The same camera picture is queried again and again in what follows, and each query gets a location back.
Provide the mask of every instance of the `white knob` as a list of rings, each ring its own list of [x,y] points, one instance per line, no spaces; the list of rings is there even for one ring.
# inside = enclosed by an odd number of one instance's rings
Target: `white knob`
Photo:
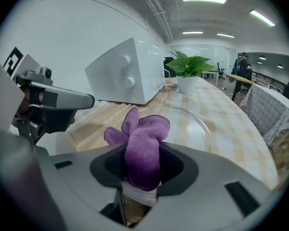
[[[128,77],[124,80],[124,84],[127,88],[131,88],[135,85],[135,80],[132,77]]]
[[[121,59],[120,59],[121,67],[128,67],[130,64],[131,64],[131,59],[129,56],[121,56]]]

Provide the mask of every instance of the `yellow and white tablecloth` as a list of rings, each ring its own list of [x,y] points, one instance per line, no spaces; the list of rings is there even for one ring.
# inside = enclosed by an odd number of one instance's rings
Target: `yellow and white tablecloth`
[[[273,190],[278,185],[278,176],[271,154],[260,133],[247,115],[219,89],[198,78],[193,96],[187,97],[177,90],[176,84],[166,83],[143,107],[177,107],[201,119],[209,129],[210,152],[226,157]],[[107,145],[104,131],[125,117],[131,104],[99,101],[90,110],[78,111],[76,122],[67,131],[77,151],[86,151]],[[186,126],[180,122],[171,126]],[[188,146],[191,138],[178,132],[176,144]]]

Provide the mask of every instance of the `railing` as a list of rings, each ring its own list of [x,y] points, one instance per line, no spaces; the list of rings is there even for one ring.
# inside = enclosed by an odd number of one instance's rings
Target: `railing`
[[[270,89],[275,89],[281,93],[284,92],[286,87],[285,83],[257,72],[252,72],[251,80],[263,86],[268,85]]]

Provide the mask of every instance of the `potted plant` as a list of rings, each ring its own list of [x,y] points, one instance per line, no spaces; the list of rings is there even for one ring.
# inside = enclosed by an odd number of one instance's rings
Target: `potted plant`
[[[198,76],[202,71],[210,71],[214,66],[207,64],[209,58],[201,56],[188,57],[183,52],[175,51],[177,58],[166,65],[173,69],[177,76],[179,92],[187,96],[194,94]]]

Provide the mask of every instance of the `hand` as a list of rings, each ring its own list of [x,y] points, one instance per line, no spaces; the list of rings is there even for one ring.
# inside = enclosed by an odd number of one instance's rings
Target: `hand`
[[[27,114],[29,112],[28,106],[30,104],[29,103],[30,89],[28,87],[25,87],[25,86],[21,86],[20,89],[25,93],[25,97],[24,97],[23,101],[21,102],[21,104],[19,105],[17,112],[20,115],[25,115],[25,114]],[[43,92],[40,92],[40,94],[39,94],[39,101],[40,101],[40,103],[43,102]],[[73,116],[72,116],[72,118],[70,120],[70,124],[74,124],[75,123],[75,118],[74,118],[75,113],[73,114]],[[12,125],[14,127],[17,127],[17,121],[13,120]]]

